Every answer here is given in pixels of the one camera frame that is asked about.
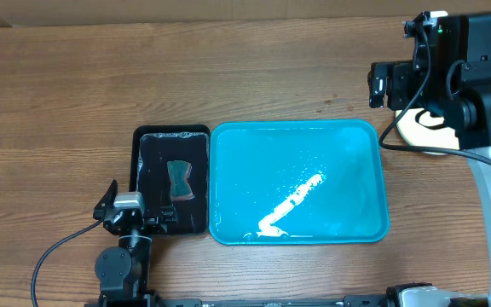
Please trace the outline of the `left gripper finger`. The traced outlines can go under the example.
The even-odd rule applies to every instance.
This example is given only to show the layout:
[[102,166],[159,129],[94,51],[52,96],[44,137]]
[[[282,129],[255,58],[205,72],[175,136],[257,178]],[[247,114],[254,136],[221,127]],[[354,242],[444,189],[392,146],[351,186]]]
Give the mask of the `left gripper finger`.
[[169,204],[168,206],[161,206],[160,211],[160,224],[177,223],[177,212],[173,204]]
[[95,205],[95,209],[103,209],[112,206],[117,193],[118,182],[113,179],[106,193],[104,193],[99,202]]

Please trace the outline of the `pink green sponge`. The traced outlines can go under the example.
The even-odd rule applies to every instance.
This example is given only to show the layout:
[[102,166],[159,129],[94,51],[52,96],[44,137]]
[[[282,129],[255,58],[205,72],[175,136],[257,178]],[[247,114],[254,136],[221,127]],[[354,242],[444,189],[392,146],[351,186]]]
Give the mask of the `pink green sponge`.
[[172,160],[167,162],[167,170],[170,179],[170,199],[172,201],[191,200],[194,193],[188,178],[192,165],[184,160]]

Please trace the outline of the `yellow plate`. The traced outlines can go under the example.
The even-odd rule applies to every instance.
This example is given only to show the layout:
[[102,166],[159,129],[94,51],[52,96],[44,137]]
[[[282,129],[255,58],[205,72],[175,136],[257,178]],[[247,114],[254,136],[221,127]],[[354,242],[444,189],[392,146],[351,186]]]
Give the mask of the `yellow plate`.
[[410,146],[459,149],[453,129],[443,126],[443,118],[431,117],[428,111],[410,109],[396,124],[401,138]]

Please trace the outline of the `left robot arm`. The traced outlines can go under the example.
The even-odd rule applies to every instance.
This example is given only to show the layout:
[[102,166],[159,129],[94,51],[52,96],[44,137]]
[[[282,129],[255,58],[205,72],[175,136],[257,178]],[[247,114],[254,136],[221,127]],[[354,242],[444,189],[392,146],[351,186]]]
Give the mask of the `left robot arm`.
[[168,233],[176,222],[176,209],[164,207],[157,217],[148,217],[146,212],[142,194],[120,193],[116,181],[94,208],[93,218],[118,237],[118,244],[101,252],[95,261],[101,305],[149,305],[152,300],[147,282],[153,236]]

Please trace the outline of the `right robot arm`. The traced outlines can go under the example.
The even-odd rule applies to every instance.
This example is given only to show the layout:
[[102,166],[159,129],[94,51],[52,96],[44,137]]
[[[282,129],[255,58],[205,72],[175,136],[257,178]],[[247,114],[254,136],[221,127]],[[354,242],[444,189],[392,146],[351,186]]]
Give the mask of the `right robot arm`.
[[395,145],[381,148],[464,157],[481,199],[488,255],[488,295],[443,291],[418,282],[388,287],[380,306],[491,306],[491,12],[424,11],[403,24],[414,38],[410,61],[374,62],[367,77],[369,105],[388,107],[401,120],[411,108],[443,119],[454,130],[457,149]]

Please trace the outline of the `black water tray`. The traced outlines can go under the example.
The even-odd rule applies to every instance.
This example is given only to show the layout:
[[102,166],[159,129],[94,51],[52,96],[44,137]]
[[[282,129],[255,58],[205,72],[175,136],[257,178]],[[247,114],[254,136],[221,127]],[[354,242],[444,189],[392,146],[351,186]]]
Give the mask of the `black water tray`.
[[[159,216],[161,206],[174,205],[177,225],[168,235],[203,234],[208,228],[210,136],[205,125],[144,125],[134,132],[130,191],[142,193],[148,217]],[[192,165],[191,200],[170,199],[167,162],[172,160]]]

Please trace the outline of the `teal plastic tray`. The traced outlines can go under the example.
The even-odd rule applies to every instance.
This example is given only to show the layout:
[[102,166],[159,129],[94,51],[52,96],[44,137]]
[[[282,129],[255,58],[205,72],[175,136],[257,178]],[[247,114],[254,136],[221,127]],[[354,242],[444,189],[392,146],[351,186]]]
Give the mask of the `teal plastic tray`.
[[390,230],[378,135],[361,119],[219,125],[209,201],[227,246],[374,243]]

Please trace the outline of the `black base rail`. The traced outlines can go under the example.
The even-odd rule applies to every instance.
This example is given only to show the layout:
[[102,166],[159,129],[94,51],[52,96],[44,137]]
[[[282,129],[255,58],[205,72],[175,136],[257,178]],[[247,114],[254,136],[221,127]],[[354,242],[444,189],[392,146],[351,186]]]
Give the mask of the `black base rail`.
[[408,283],[388,287],[384,294],[346,295],[337,299],[305,300],[222,300],[203,302],[198,298],[163,299],[149,291],[143,298],[130,301],[110,302],[100,297],[95,303],[85,307],[107,306],[155,306],[155,307],[399,307],[399,306],[489,306],[484,295],[463,294],[438,289],[430,283]]

